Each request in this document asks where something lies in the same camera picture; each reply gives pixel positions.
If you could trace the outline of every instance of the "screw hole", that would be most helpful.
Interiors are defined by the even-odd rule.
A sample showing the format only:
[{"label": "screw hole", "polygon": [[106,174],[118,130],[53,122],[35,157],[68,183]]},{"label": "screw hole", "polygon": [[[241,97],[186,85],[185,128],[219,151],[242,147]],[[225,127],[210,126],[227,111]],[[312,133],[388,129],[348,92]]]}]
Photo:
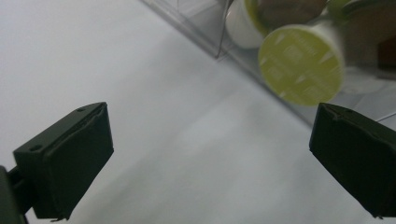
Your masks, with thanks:
[{"label": "screw hole", "polygon": [[31,147],[31,148],[29,148],[29,151],[38,151],[40,148],[42,148],[43,146],[41,146],[41,145],[37,145],[37,146],[34,146],[34,147]]}]

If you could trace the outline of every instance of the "white table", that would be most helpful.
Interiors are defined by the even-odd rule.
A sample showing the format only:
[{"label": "white table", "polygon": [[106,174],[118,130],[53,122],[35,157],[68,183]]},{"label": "white table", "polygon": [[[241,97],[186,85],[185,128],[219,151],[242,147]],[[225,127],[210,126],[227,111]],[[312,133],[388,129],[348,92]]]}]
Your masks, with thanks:
[{"label": "white table", "polygon": [[108,103],[115,153],[68,223],[392,223],[336,183],[286,107],[138,1],[0,2],[0,74],[8,170],[53,122]]}]

